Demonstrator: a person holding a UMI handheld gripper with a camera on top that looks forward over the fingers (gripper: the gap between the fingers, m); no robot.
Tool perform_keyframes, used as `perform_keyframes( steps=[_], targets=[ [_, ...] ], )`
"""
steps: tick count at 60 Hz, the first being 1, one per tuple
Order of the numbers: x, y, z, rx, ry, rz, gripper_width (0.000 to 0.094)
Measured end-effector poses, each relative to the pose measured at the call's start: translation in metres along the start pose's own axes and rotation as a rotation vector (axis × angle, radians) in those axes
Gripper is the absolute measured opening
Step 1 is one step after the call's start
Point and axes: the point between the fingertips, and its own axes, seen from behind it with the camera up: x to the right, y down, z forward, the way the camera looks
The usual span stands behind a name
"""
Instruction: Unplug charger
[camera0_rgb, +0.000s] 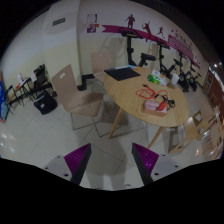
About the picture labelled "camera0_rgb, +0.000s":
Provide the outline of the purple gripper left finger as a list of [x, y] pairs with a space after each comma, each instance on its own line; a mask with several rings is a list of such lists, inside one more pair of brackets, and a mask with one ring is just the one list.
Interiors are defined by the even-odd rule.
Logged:
[[65, 162], [72, 174], [72, 183], [76, 185], [79, 185], [81, 183], [91, 153], [91, 144], [86, 144], [72, 151], [64, 157]]

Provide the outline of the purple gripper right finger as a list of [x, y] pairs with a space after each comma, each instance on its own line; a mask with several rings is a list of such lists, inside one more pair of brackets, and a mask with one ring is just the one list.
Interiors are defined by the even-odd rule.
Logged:
[[159, 158], [159, 155], [148, 148], [137, 143], [132, 144], [132, 155], [139, 170], [142, 182], [148, 185], [153, 182], [152, 170]]

